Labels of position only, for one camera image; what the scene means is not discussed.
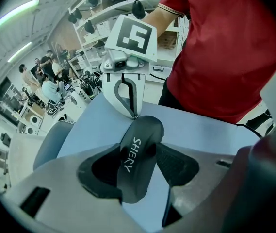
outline black cable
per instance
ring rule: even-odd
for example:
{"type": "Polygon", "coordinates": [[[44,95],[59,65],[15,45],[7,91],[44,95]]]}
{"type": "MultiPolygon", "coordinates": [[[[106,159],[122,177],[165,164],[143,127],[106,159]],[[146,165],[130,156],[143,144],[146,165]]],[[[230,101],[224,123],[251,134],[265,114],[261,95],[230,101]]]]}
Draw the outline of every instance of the black cable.
{"type": "Polygon", "coordinates": [[[154,77],[154,78],[156,78],[156,79],[159,79],[159,80],[165,80],[165,81],[166,81],[166,79],[163,79],[163,78],[157,77],[157,76],[155,76],[155,75],[153,75],[153,74],[151,74],[151,73],[150,73],[150,75],[151,75],[151,76],[153,76],[153,77],[154,77]]]}

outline ceiling light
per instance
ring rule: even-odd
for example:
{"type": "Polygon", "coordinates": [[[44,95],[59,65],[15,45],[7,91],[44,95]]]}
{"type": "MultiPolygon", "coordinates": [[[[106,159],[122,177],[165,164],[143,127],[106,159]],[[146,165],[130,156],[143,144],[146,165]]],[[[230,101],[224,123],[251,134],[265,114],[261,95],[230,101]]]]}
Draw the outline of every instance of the ceiling light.
{"type": "Polygon", "coordinates": [[[12,17],[16,16],[17,14],[19,14],[20,12],[27,10],[31,7],[37,6],[39,4],[40,0],[32,0],[30,2],[27,2],[19,7],[17,7],[16,9],[13,9],[12,11],[10,11],[9,13],[7,13],[6,15],[4,15],[1,19],[0,19],[0,26],[2,26],[5,22],[7,22],[9,19],[11,19],[12,17]]]}
{"type": "Polygon", "coordinates": [[[16,53],[14,53],[14,55],[8,59],[7,62],[12,62],[12,60],[18,55],[20,54],[20,52],[22,52],[27,46],[31,45],[32,42],[27,43],[25,46],[23,46],[21,49],[19,49],[16,53]]]}

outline ceiling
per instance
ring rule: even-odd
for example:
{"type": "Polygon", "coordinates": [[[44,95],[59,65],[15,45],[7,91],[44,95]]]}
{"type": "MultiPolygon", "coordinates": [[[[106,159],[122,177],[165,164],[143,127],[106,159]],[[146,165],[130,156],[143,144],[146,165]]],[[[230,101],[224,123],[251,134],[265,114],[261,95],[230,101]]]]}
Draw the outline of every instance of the ceiling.
{"type": "MultiPolygon", "coordinates": [[[[0,18],[14,8],[32,0],[3,0],[0,18]]],[[[38,6],[17,15],[0,27],[0,82],[22,56],[46,42],[51,32],[77,0],[40,0],[38,6]],[[14,59],[7,60],[28,42],[32,44],[14,59]]]]}

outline red shirt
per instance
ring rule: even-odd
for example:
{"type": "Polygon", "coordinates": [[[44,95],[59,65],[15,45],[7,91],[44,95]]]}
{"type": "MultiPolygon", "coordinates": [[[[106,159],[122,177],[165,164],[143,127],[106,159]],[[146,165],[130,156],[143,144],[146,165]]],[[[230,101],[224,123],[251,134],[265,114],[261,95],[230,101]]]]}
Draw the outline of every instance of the red shirt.
{"type": "Polygon", "coordinates": [[[269,9],[260,0],[161,0],[159,7],[192,18],[168,90],[189,112],[237,123],[276,71],[269,9]]]}

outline shelving unit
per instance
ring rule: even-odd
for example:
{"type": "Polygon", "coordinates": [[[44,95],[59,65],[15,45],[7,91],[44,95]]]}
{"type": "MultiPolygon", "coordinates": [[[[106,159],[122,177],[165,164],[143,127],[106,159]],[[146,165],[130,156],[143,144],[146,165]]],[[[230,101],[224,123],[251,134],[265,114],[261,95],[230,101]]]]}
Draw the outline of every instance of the shelving unit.
{"type": "MultiPolygon", "coordinates": [[[[73,24],[75,29],[77,38],[81,45],[81,50],[84,51],[86,60],[85,63],[88,65],[90,69],[92,67],[97,66],[100,63],[101,58],[93,58],[87,56],[87,50],[92,47],[97,41],[102,40],[106,41],[108,35],[99,35],[92,39],[85,41],[84,37],[88,34],[84,29],[84,25],[87,21],[91,21],[92,25],[96,28],[97,24],[101,24],[108,19],[118,16],[120,14],[129,14],[132,11],[132,5],[136,0],[126,0],[123,2],[119,2],[112,6],[102,9],[94,14],[92,11],[83,11],[85,9],[85,4],[88,0],[82,0],[79,4],[77,4],[74,8],[69,8],[69,13],[73,13],[76,8],[79,8],[81,11],[83,18],[79,20],[76,24],[73,24]]],[[[148,12],[154,10],[160,0],[138,0],[142,3],[144,9],[148,12]]],[[[171,67],[175,58],[182,50],[183,44],[183,31],[184,31],[184,18],[178,18],[175,23],[172,23],[166,31],[175,32],[176,33],[176,44],[172,49],[158,48],[158,61],[156,63],[151,63],[152,65],[163,66],[163,67],[171,67]]]]}

